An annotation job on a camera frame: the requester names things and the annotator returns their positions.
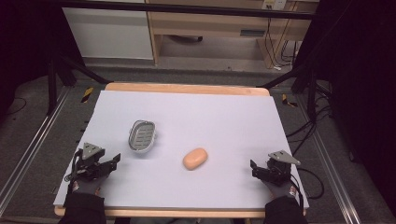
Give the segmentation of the white cabinet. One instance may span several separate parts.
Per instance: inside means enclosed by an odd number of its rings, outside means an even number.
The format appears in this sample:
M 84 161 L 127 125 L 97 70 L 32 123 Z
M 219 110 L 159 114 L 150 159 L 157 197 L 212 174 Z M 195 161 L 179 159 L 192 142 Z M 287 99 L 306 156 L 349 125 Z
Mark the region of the white cabinet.
M 83 57 L 153 59 L 146 12 L 68 7 L 63 11 Z

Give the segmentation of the black metal stand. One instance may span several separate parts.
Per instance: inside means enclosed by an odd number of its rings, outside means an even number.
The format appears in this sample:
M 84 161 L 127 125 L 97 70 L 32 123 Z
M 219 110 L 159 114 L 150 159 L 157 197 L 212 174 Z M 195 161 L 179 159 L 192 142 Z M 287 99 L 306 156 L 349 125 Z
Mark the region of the black metal stand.
M 302 93 L 305 88 L 308 88 L 308 100 L 306 106 L 306 113 L 309 117 L 309 120 L 312 122 L 316 122 L 317 115 L 315 109 L 315 95 L 317 89 L 317 73 L 316 73 L 317 65 L 314 62 L 305 62 L 299 66 L 294 66 L 291 71 L 277 77 L 276 79 L 261 85 L 261 88 L 271 89 L 275 85 L 280 84 L 287 79 L 292 77 L 295 78 L 291 90 L 293 93 Z
M 49 108 L 47 114 L 50 115 L 57 103 L 57 78 L 65 86 L 74 86 L 77 83 L 73 71 L 78 70 L 83 75 L 90 77 L 100 84 L 111 83 L 111 80 L 100 77 L 88 69 L 84 64 L 73 61 L 64 55 L 54 55 L 48 62 L 48 87 L 49 87 Z

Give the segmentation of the white table mat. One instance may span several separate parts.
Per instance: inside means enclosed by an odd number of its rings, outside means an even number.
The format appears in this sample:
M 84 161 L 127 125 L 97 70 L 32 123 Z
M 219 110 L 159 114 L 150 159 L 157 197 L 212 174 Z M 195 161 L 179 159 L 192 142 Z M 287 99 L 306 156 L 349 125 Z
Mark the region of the white table mat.
M 128 144 L 137 120 L 152 121 L 156 138 L 147 153 Z M 81 141 L 120 154 L 101 187 L 108 208 L 258 210 L 271 195 L 251 174 L 269 153 L 288 150 L 271 96 L 102 91 Z M 201 147 L 207 160 L 187 170 L 183 158 Z

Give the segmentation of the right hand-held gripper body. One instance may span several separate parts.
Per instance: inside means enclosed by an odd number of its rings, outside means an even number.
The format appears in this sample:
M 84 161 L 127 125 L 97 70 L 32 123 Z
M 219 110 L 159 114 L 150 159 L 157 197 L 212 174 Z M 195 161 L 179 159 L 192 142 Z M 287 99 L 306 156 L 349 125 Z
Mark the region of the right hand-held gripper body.
M 285 150 L 269 153 L 268 156 L 269 160 L 267 161 L 267 167 L 264 169 L 262 180 L 277 186 L 281 186 L 285 182 L 290 181 L 291 166 L 293 164 L 301 164 L 300 161 Z

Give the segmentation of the metal floor rail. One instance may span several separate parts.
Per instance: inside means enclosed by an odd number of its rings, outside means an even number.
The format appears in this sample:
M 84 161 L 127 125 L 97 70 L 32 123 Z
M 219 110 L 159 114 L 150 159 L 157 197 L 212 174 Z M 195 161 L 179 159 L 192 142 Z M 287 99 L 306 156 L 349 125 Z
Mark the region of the metal floor rail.
M 24 178 L 28 168 L 30 167 L 36 153 L 41 148 L 44 140 L 46 139 L 53 123 L 58 118 L 65 101 L 69 96 L 71 87 L 62 87 L 60 95 L 55 98 L 55 107 L 46 115 L 41 122 L 38 130 L 35 132 L 34 137 L 29 142 L 29 145 L 24 149 L 21 158 L 18 160 L 17 165 L 13 169 L 6 184 L 0 190 L 0 217 L 5 213 L 12 197 L 18 189 L 22 179 Z
M 326 173 L 333 195 L 338 203 L 338 206 L 343 214 L 346 224 L 361 224 L 361 219 L 358 212 L 351 201 L 347 189 L 337 172 L 332 160 L 329 156 L 327 148 L 318 131 L 313 132 L 313 139 L 318 157 L 321 161 L 323 169 Z

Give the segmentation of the person's right hand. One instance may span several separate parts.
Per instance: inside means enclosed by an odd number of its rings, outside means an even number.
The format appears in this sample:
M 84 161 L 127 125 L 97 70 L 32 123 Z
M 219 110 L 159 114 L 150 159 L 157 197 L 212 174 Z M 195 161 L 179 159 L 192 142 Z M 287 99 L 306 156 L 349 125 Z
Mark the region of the person's right hand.
M 273 199 L 296 197 L 296 188 L 290 182 L 285 182 L 280 186 L 267 181 L 263 181 L 263 184 L 270 190 Z

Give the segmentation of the black and yellow floor marker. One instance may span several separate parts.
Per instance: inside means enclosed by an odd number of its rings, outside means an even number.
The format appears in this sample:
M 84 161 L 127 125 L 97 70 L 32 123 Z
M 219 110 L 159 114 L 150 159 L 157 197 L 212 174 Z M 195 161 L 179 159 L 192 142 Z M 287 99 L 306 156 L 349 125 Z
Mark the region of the black and yellow floor marker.
M 298 104 L 297 104 L 297 103 L 290 102 L 290 101 L 288 100 L 287 94 L 282 94 L 282 104 L 283 104 L 283 105 L 289 105 L 289 106 L 291 106 L 291 107 L 298 107 Z
M 84 94 L 83 94 L 83 97 L 81 98 L 81 103 L 86 103 L 86 102 L 88 102 L 88 99 L 90 98 L 90 96 L 91 96 L 91 94 L 92 94 L 92 91 L 93 91 L 93 87 L 89 87 L 89 88 L 87 88 L 86 90 L 85 90 L 85 92 L 84 92 Z

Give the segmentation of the wooden desk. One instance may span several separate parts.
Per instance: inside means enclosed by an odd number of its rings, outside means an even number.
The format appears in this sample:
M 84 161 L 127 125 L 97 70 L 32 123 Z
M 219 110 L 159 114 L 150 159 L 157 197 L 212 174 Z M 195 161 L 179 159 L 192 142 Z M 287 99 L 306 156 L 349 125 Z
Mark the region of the wooden desk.
M 145 0 L 148 4 L 235 7 L 314 13 L 319 0 Z M 238 16 L 150 12 L 148 24 L 153 53 L 160 53 L 164 35 L 251 37 L 257 40 L 264 64 L 272 68 L 286 63 L 282 56 L 289 42 L 305 37 L 309 21 Z

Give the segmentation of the orange soap bar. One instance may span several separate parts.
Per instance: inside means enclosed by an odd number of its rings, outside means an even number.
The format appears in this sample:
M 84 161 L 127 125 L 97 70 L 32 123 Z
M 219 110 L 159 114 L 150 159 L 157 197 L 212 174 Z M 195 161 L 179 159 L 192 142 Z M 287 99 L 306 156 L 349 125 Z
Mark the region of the orange soap bar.
M 183 158 L 183 165 L 187 170 L 194 170 L 202 165 L 208 158 L 208 154 L 204 148 L 198 147 Z

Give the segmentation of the person's left hand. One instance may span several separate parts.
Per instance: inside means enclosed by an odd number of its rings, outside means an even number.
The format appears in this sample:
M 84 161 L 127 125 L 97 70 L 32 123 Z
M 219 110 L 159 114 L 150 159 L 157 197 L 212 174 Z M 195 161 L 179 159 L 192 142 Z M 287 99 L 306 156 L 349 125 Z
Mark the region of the person's left hand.
M 102 183 L 107 180 L 107 175 L 87 181 L 84 179 L 77 179 L 72 182 L 72 193 L 84 193 L 97 196 L 99 194 Z

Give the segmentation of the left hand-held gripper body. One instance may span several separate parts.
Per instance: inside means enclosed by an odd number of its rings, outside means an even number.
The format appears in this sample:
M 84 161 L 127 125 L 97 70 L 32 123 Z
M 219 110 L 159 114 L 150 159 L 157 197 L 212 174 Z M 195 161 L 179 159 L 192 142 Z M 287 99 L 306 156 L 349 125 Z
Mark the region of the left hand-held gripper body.
M 102 176 L 109 176 L 113 171 L 113 161 L 99 162 L 105 152 L 104 148 L 84 143 L 83 148 L 77 153 L 78 161 L 72 168 L 72 179 L 82 179 L 90 182 Z

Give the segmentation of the black metal frame bar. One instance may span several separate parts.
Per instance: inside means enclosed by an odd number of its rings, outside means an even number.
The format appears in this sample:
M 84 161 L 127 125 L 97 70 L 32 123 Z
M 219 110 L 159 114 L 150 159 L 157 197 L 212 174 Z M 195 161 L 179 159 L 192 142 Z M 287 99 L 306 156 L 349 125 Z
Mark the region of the black metal frame bar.
M 108 1 L 87 0 L 54 0 L 61 7 L 87 8 L 87 9 L 110 9 L 125 11 L 146 11 L 163 13 L 185 13 L 202 15 L 240 16 L 252 18 L 275 18 L 291 20 L 314 20 L 318 15 L 309 12 L 293 12 L 282 10 L 264 9 L 239 9 L 234 7 L 202 7 L 167 4 L 143 4 Z

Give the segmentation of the grey soap dish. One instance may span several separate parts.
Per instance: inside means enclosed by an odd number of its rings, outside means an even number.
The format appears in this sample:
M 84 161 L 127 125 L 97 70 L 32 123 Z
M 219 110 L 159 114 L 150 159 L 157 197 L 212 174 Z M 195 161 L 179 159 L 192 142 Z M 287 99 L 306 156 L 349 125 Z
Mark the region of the grey soap dish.
M 128 138 L 128 144 L 136 153 L 149 152 L 156 138 L 156 125 L 152 121 L 137 120 L 132 126 Z

